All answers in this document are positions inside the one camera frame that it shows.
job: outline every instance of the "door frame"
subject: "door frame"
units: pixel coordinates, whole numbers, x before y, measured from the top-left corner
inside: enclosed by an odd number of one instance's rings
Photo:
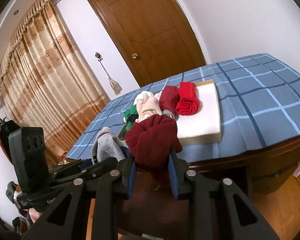
[[[207,61],[202,53],[201,47],[199,45],[199,41],[197,40],[197,37],[194,34],[193,29],[191,28],[191,25],[186,17],[186,15],[184,14],[182,8],[180,7],[179,3],[177,0],[170,0],[173,4],[173,6],[175,7],[175,9],[177,10],[179,16],[181,17],[182,21],[184,22],[187,31],[190,35],[191,40],[195,40],[196,42],[194,42],[195,45],[195,49],[197,50],[197,52],[201,53],[203,56],[203,60],[205,62],[205,64],[207,64]],[[100,19],[102,25],[104,26],[104,28],[106,29],[107,33],[109,34],[109,36],[111,37],[112,41],[114,42],[115,46],[117,47],[117,49],[119,50],[121,56],[123,57],[124,61],[126,62],[128,68],[130,69],[132,75],[134,76],[134,78],[136,79],[138,85],[140,87],[145,86],[146,84],[143,82],[143,80],[141,79],[139,73],[137,72],[137,70],[135,69],[135,66],[133,65],[133,63],[130,60],[130,57],[127,55],[127,53],[125,52],[125,50],[123,49],[122,45],[120,44],[117,36],[114,34],[113,30],[111,29],[110,25],[108,24],[107,20],[105,19],[105,17],[102,15],[100,9],[98,8],[98,6],[96,5],[94,0],[88,0],[88,2],[90,3],[91,7],[93,8],[93,10],[95,11],[96,15],[98,16],[98,18]]]

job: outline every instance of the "beige patterned curtain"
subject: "beige patterned curtain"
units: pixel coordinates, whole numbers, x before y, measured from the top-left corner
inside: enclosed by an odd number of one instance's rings
[[[23,34],[26,30],[26,27],[28,23],[31,21],[31,19],[40,11],[42,11],[43,7],[47,5],[47,3],[50,0],[37,0],[31,8],[28,10],[26,15],[23,17],[22,21],[20,22],[18,28],[15,30],[13,36],[10,39],[10,42],[7,46],[7,49],[3,55],[1,67],[4,69],[4,72],[8,68],[9,59],[12,51],[15,49],[15,47],[19,44],[21,41]]]
[[[108,103],[49,1],[0,68],[0,91],[21,126],[41,126],[61,156]]]

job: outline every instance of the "dark red cloth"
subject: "dark red cloth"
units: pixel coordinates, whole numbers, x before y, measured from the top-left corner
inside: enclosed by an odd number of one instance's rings
[[[159,99],[160,109],[170,110],[173,115],[176,115],[176,107],[178,102],[179,89],[174,86],[165,86]]]
[[[176,112],[181,115],[195,114],[200,106],[200,102],[195,94],[195,85],[192,82],[180,82],[180,101],[177,104]]]
[[[2,149],[2,151],[3,151],[3,153],[4,153],[4,155],[5,155],[5,156],[7,157],[7,159],[9,160],[9,162],[13,165],[12,160],[9,158],[9,156],[8,156],[8,154],[7,154],[7,152],[6,152],[6,149],[3,147],[3,144],[2,144],[1,139],[0,139],[0,147],[1,147],[1,149]]]
[[[126,143],[137,166],[150,172],[167,168],[170,147],[182,151],[177,132],[176,121],[166,115],[155,114],[134,123],[126,133]]]

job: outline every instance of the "metal screw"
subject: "metal screw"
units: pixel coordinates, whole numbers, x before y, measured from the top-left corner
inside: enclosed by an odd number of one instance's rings
[[[80,179],[80,178],[77,178],[77,179],[75,179],[75,180],[73,181],[73,184],[75,184],[76,186],[78,186],[78,185],[81,185],[81,184],[82,184],[82,182],[83,182],[83,180],[82,180],[82,179]]]
[[[187,175],[190,176],[190,177],[193,177],[196,175],[196,172],[193,171],[193,170],[187,170]]]
[[[110,175],[111,175],[112,177],[119,176],[119,174],[120,174],[120,171],[118,171],[118,170],[112,170],[112,171],[110,171]]]
[[[226,185],[231,185],[232,184],[232,180],[229,179],[229,178],[225,178],[225,179],[223,179],[223,183],[226,184]]]

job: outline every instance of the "wooden door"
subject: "wooden door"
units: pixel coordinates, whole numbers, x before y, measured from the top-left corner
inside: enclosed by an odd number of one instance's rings
[[[205,65],[175,0],[88,0],[142,87]]]

